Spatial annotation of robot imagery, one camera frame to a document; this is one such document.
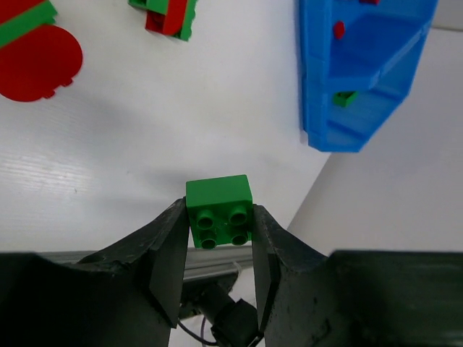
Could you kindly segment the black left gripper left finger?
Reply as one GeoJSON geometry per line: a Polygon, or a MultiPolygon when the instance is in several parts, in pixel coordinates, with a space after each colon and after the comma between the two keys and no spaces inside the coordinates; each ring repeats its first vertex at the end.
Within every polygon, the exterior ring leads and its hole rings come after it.
{"type": "Polygon", "coordinates": [[[3,346],[167,346],[188,244],[184,199],[78,262],[1,255],[3,346]]]}

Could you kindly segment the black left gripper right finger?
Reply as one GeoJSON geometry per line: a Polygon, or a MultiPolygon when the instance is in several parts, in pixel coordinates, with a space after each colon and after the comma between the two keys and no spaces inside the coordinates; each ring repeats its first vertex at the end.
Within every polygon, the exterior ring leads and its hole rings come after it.
{"type": "Polygon", "coordinates": [[[258,327],[267,346],[460,346],[462,254],[323,255],[253,212],[258,327]]]}

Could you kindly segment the green square lego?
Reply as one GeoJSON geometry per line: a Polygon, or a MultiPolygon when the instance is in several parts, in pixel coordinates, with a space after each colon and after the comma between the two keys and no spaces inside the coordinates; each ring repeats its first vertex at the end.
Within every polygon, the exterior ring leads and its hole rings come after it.
{"type": "Polygon", "coordinates": [[[188,181],[186,207],[198,249],[242,246],[252,239],[252,192],[244,174],[188,181]]]}

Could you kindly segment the red rounded lego piece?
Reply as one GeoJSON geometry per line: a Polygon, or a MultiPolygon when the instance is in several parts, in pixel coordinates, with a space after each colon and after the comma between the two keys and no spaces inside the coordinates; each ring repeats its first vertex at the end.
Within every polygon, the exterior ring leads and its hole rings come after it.
{"type": "Polygon", "coordinates": [[[73,83],[83,63],[77,39],[55,25],[41,25],[1,49],[1,95],[13,101],[52,98],[73,83]]]}

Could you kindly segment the green lego plate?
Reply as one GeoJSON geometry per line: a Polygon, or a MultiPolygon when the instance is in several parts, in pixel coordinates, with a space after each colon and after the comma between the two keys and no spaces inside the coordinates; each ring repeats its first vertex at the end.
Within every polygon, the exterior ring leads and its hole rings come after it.
{"type": "Polygon", "coordinates": [[[1,25],[1,48],[44,24],[54,24],[58,14],[50,1],[44,1],[1,25]]]}

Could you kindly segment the red long lego brick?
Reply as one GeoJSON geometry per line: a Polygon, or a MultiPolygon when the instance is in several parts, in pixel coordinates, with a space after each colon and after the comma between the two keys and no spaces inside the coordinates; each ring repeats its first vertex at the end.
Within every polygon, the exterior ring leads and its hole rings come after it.
{"type": "Polygon", "coordinates": [[[0,0],[0,24],[23,14],[44,0],[0,0]]]}

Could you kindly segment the blue plastic sorting bin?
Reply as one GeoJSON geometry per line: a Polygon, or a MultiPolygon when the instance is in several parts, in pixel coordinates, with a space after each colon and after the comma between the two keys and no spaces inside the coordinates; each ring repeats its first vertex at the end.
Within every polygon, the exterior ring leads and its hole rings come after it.
{"type": "Polygon", "coordinates": [[[356,153],[409,95],[436,1],[301,1],[300,101],[311,147],[356,153]],[[345,24],[337,40],[333,26],[345,24]],[[357,91],[346,108],[338,92],[357,91]]]}

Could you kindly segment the red lego piece in bin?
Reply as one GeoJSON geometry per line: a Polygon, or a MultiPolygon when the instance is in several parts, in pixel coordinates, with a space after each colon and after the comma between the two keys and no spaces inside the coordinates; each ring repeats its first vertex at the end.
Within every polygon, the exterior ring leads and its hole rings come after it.
{"type": "Polygon", "coordinates": [[[345,34],[346,28],[343,21],[339,20],[334,23],[333,34],[335,39],[341,40],[345,34]]]}

